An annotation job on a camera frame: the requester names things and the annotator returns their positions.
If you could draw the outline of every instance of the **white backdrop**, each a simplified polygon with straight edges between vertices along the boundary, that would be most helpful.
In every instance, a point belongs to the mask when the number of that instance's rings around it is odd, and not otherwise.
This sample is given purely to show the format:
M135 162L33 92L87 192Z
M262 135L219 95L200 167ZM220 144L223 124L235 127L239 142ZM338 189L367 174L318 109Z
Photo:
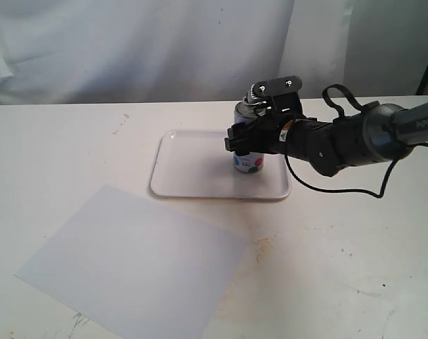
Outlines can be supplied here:
M428 0L0 0L0 104L404 95L427 62Z

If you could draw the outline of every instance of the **can label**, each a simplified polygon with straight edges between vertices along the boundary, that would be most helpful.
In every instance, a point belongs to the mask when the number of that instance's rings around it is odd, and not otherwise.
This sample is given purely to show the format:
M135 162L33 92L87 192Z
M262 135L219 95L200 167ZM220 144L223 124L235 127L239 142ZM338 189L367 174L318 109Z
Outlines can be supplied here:
M255 116L245 117L244 115L238 112L238 106L234 110L234 123L238 124L239 122L249 122L256 119ZM264 166L264 154L263 153L253 153L251 152L248 155L238 156L236 153L233 154L233 163L236 169L242 173L257 173Z

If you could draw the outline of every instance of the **table surface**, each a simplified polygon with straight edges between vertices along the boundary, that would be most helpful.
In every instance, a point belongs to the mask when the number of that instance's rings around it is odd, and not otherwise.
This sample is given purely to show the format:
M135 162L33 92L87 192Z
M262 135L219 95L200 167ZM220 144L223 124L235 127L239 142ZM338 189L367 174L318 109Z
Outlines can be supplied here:
M224 130L234 105L0 106L0 339L118 338L13 274L104 184L157 199L149 180L160 137ZM303 105L335 117L322 100ZM373 190L388 166L324 178L292 162L317 186ZM292 184L278 202L159 200L251 240L204 338L428 338L428 150L395 168L382 200Z

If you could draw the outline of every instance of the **white paper sheet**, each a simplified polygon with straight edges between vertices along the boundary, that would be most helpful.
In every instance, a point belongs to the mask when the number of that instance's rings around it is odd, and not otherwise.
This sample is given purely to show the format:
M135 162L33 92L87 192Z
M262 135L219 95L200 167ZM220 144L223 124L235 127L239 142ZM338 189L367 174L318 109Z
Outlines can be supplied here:
M17 276L125 339L201 338L246 240L105 186Z

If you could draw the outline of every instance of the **black cable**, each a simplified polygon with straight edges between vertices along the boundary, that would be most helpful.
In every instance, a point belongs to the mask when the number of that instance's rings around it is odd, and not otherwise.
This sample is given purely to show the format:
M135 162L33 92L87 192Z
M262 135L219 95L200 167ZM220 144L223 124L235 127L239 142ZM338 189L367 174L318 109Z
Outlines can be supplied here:
M428 143L418 143L417 145L413 145L411 146L412 148L415 148L417 146L423 146L423 147L428 147ZM321 192L321 193L363 193L363 194L369 194L370 196L373 196L374 198L380 199L384 196L385 194L385 188L386 185L388 183L388 179L390 178L390 174L391 171L393 171L393 168L396 166L396 164L398 163L398 161L400 160L400 157L397 157L396 159L394 159L390 166L388 166L385 175L384 175L384 180L382 180L382 185L381 185L381 190L379 192L379 194L373 192L373 191L369 191L367 189L320 189L319 187L315 187L312 186L306 182L304 182L302 179L300 179L294 172L294 170L291 167L288 155L287 155L287 147L285 148L285 161L286 161L286 165L287 168L289 169L291 175L303 186L307 187L308 189L312 189L313 191L317 191L317 192Z

